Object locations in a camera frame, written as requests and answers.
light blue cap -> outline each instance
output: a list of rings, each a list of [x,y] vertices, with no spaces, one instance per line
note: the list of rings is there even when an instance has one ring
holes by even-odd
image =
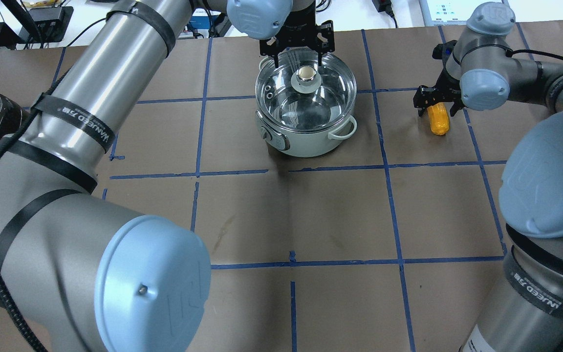
[[[498,200],[510,226],[533,238],[563,236],[563,112],[526,134],[502,180]]]
[[[210,256],[194,233],[157,216],[118,230],[97,272],[94,312],[109,352],[183,352],[203,317]]]
[[[466,26],[480,34],[507,36],[516,23],[516,15],[500,2],[485,2],[476,7]]]
[[[228,0],[232,24],[253,39],[266,40],[277,34],[292,10],[292,0]]]
[[[499,73],[471,69],[460,78],[462,102],[473,110],[492,110],[500,107],[510,95],[510,85]]]

white handle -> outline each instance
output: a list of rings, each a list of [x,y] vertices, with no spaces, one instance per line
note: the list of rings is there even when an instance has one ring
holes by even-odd
[[[344,127],[346,127],[349,122],[351,122],[353,124],[353,129],[351,130],[351,132],[349,132],[348,134],[345,134],[344,136],[337,135],[336,133],[338,133],[338,132],[340,132],[340,130],[344,129]],[[358,122],[355,121],[355,118],[353,116],[349,115],[349,120],[344,125],[338,127],[337,129],[331,131],[330,133],[328,133],[327,138],[337,139],[337,140],[349,139],[349,138],[351,138],[351,136],[353,136],[353,134],[355,134],[355,131],[357,131],[357,129],[358,129]]]

